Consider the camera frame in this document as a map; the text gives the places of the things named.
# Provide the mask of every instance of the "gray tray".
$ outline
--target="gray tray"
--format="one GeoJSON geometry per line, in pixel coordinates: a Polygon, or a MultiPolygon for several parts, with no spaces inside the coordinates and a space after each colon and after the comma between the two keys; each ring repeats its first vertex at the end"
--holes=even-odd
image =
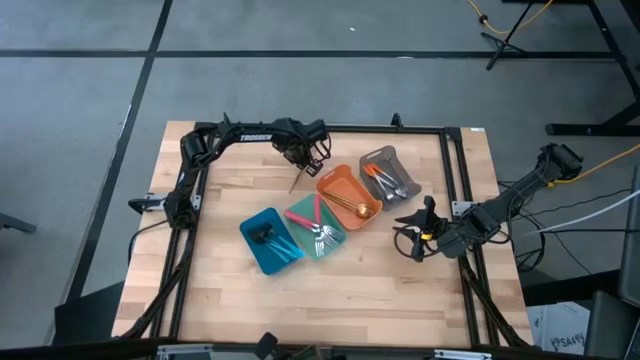
{"type": "Polygon", "coordinates": [[[382,201],[382,209],[385,211],[402,205],[422,191],[422,186],[413,182],[407,170],[404,169],[404,166],[402,166],[400,160],[398,160],[396,148],[391,145],[372,151],[360,158],[360,178],[371,195],[377,200],[382,201]],[[403,199],[395,196],[391,201],[388,201],[387,198],[384,197],[382,190],[380,190],[378,182],[364,172],[363,166],[371,163],[376,163],[382,171],[389,174],[389,176],[393,177],[401,185],[408,187],[409,197],[403,199]]]}

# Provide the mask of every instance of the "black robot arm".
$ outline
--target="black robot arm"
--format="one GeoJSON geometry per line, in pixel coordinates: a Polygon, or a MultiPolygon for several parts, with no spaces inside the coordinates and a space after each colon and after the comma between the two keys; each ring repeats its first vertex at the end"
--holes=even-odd
{"type": "Polygon", "coordinates": [[[448,231],[434,236],[438,249],[448,258],[455,258],[466,252],[467,246],[483,244],[500,231],[500,224],[508,221],[522,203],[548,183],[558,179],[569,180],[576,177],[582,166],[578,157],[565,145],[544,146],[538,156],[536,168],[514,183],[495,199],[472,205],[452,225],[448,231]]]}
{"type": "Polygon", "coordinates": [[[197,127],[180,139],[182,165],[178,182],[163,203],[169,225],[172,228],[189,229],[195,221],[195,211],[191,194],[198,173],[218,159],[231,144],[238,142],[272,142],[273,147],[285,159],[309,175],[315,176],[322,169],[322,161],[331,157],[331,139],[323,120],[308,125],[290,118],[277,119],[272,123],[243,124],[232,123],[224,114],[219,124],[197,127]],[[213,136],[218,141],[208,146],[206,137],[213,136]],[[329,146],[324,141],[329,139],[329,146]],[[315,159],[311,150],[315,148],[320,158],[315,159]]]}
{"type": "Polygon", "coordinates": [[[482,245],[491,239],[500,231],[500,224],[509,222],[511,217],[517,215],[522,203],[549,182],[576,177],[582,170],[581,162],[582,159],[564,145],[544,146],[533,171],[497,198],[472,205],[454,219],[454,222],[438,217],[434,212],[435,201],[431,196],[426,196],[425,209],[420,209],[411,216],[396,219],[397,222],[405,224],[403,227],[394,228],[396,248],[402,255],[417,262],[438,253],[443,253],[448,258],[459,258],[462,276],[469,283],[509,346],[527,347],[529,345],[507,323],[491,301],[489,293],[478,281],[466,256],[467,246],[482,245]],[[411,227],[417,227],[420,231],[414,231],[411,227]],[[413,242],[410,254],[403,252],[398,246],[398,235],[407,236],[413,242]],[[429,246],[431,240],[436,240],[438,245],[436,249],[429,246]]]}

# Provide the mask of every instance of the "blue tray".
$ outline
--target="blue tray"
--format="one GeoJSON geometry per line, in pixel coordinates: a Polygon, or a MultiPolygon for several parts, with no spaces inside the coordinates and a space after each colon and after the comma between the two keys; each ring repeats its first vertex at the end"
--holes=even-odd
{"type": "Polygon", "coordinates": [[[287,230],[287,227],[280,219],[278,212],[274,208],[267,208],[255,215],[252,218],[249,218],[240,224],[240,232],[244,236],[244,239],[247,241],[247,245],[253,252],[253,256],[256,258],[258,265],[260,265],[260,269],[266,275],[273,275],[287,266],[295,263],[297,259],[294,259],[291,262],[285,262],[278,254],[276,254],[273,250],[271,250],[266,245],[256,243],[249,236],[249,231],[252,229],[263,226],[265,223],[271,224],[273,230],[275,231],[277,236],[280,236],[282,241],[287,242],[289,245],[298,248],[296,242],[291,237],[291,234],[287,230]]]}

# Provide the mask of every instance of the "tripod stand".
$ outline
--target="tripod stand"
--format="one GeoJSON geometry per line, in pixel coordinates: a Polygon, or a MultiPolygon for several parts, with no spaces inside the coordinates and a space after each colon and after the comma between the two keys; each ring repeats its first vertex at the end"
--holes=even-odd
{"type": "MultiPolygon", "coordinates": [[[[535,2],[535,0],[529,1],[529,5],[527,5],[526,9],[524,9],[524,12],[522,13],[522,15],[520,15],[520,18],[515,23],[515,25],[513,25],[513,28],[509,32],[509,35],[507,35],[506,39],[504,39],[504,40],[498,39],[497,37],[495,37],[493,35],[489,35],[484,31],[480,33],[480,35],[483,38],[492,40],[496,44],[496,46],[498,47],[498,49],[496,50],[496,53],[493,55],[493,57],[491,58],[491,60],[489,60],[489,63],[487,64],[487,67],[486,67],[487,71],[489,71],[489,70],[491,70],[491,68],[493,68],[493,65],[496,63],[496,61],[498,61],[498,58],[500,57],[500,55],[506,50],[514,50],[515,52],[517,52],[518,54],[520,54],[522,56],[526,55],[526,53],[527,53],[526,51],[520,49],[517,46],[511,45],[509,43],[509,40],[511,40],[511,37],[516,32],[516,30],[518,30],[518,27],[520,26],[520,23],[522,22],[524,17],[527,15],[529,10],[531,9],[531,6],[533,6],[534,2],[535,2]]],[[[487,15],[482,15],[482,16],[480,16],[479,21],[480,21],[481,24],[484,24],[484,21],[486,21],[487,19],[488,19],[487,15]]]]}

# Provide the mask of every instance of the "black floor stripe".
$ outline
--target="black floor stripe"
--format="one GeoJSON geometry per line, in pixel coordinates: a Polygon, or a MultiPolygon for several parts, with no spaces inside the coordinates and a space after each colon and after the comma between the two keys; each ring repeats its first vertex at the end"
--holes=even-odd
{"type": "MultiPolygon", "coordinates": [[[[491,59],[494,51],[385,50],[0,50],[0,58],[414,58],[491,59]]],[[[505,52],[503,59],[615,59],[611,51],[505,52]]]]}
{"type": "Polygon", "coordinates": [[[0,50],[0,58],[141,58],[148,50],[0,50]]]}
{"type": "MultiPolygon", "coordinates": [[[[171,10],[172,3],[173,0],[164,1],[162,11],[160,12],[160,17],[158,18],[158,23],[156,25],[156,30],[153,33],[153,38],[151,39],[151,44],[149,45],[149,53],[155,53],[158,50],[158,46],[160,46],[160,40],[162,39],[162,34],[167,24],[167,19],[169,17],[169,11],[171,10]]],[[[142,65],[142,70],[140,72],[140,76],[138,77],[138,83],[136,84],[136,88],[133,92],[133,97],[131,98],[131,103],[129,105],[130,107],[127,113],[127,118],[122,127],[120,137],[118,138],[111,163],[109,164],[109,168],[107,170],[107,175],[102,184],[102,190],[100,191],[100,195],[98,196],[93,216],[85,233],[83,245],[81,245],[82,252],[80,254],[80,260],[78,261],[78,266],[76,267],[76,271],[71,282],[71,287],[69,288],[69,292],[67,293],[66,301],[78,299],[82,296],[82,290],[84,289],[84,285],[87,281],[87,276],[89,275],[91,262],[93,261],[93,256],[95,255],[96,248],[98,247],[98,241],[100,240],[102,227],[104,226],[104,221],[107,217],[107,211],[109,210],[109,205],[111,203],[111,198],[113,197],[113,192],[118,181],[118,176],[120,175],[122,162],[124,161],[124,156],[127,152],[129,140],[131,139],[131,134],[133,133],[133,127],[138,117],[138,111],[140,110],[142,97],[144,96],[144,91],[149,81],[149,75],[151,74],[151,69],[153,68],[153,61],[154,57],[148,56],[145,58],[144,64],[142,65]]]]}
{"type": "MultiPolygon", "coordinates": [[[[378,51],[378,50],[161,50],[158,58],[414,58],[491,59],[495,51],[378,51]]],[[[506,59],[613,59],[609,51],[504,52],[506,59]]]]}

